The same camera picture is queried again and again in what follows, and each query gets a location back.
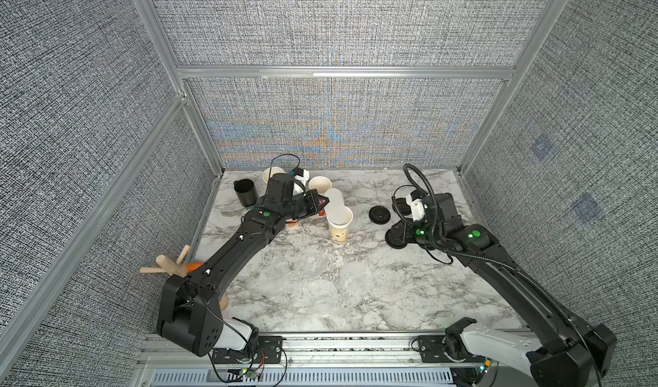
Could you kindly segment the black lid front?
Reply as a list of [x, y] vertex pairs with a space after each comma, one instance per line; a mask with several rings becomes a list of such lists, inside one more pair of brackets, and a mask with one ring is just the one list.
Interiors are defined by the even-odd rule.
[[385, 234], [386, 244], [393, 249], [404, 249], [412, 240], [405, 234], [403, 230], [389, 229]]

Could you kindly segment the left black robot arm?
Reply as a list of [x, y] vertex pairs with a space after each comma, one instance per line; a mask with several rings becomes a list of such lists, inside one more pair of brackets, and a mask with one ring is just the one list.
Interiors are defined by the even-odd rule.
[[219, 298], [243, 267], [283, 231], [289, 220], [318, 214], [330, 199], [311, 189], [295, 193], [298, 181], [288, 174], [271, 176], [266, 193], [242, 218], [234, 235], [202, 266], [164, 283], [157, 334], [197, 356], [214, 349], [224, 323]]

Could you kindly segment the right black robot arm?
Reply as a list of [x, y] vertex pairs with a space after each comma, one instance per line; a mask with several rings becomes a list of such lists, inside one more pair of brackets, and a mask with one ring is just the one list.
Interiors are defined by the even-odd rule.
[[386, 234], [392, 248], [416, 244], [428, 254], [445, 253], [484, 279], [529, 327], [520, 340], [471, 318], [446, 329], [448, 359], [470, 356], [500, 361], [533, 378], [539, 386], [601, 385], [613, 359], [615, 334], [606, 325], [589, 325], [556, 301], [511, 258], [481, 224], [464, 224], [452, 195], [414, 189], [393, 198], [400, 220]]

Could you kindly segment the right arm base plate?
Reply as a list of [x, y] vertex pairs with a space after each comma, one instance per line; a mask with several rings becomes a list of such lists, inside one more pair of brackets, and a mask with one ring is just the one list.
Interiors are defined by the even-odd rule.
[[424, 364], [473, 364], [485, 365], [487, 359], [470, 353], [457, 353], [457, 357], [449, 354], [448, 345], [444, 342], [444, 336], [419, 336], [412, 339], [410, 347], [421, 356]]

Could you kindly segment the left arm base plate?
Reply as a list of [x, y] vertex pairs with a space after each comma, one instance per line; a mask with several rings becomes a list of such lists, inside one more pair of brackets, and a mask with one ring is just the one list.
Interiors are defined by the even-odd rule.
[[[253, 361], [255, 365], [280, 364], [282, 359], [283, 337], [270, 336], [260, 337], [258, 345], [253, 348]], [[242, 365], [248, 366], [251, 363], [248, 357], [248, 350], [236, 351], [233, 349], [213, 349], [212, 363], [217, 365]]]

